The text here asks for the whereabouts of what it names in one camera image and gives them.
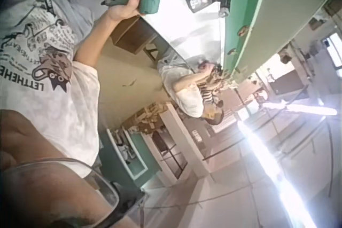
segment person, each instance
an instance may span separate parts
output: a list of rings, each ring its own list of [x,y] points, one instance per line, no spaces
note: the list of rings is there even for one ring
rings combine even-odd
[[[169,47],[158,61],[157,70],[167,93],[180,109],[190,117],[202,117],[210,125],[223,120],[223,111],[214,103],[203,100],[198,84],[203,83],[212,73],[215,65],[205,62],[194,73],[185,61]]]
[[[118,23],[139,15],[139,0],[109,9],[102,1],[3,1],[2,170],[62,157],[93,165],[99,150],[96,63]],[[10,127],[4,128],[4,116]],[[96,208],[88,205],[87,212]],[[120,225],[133,227],[127,219]]]

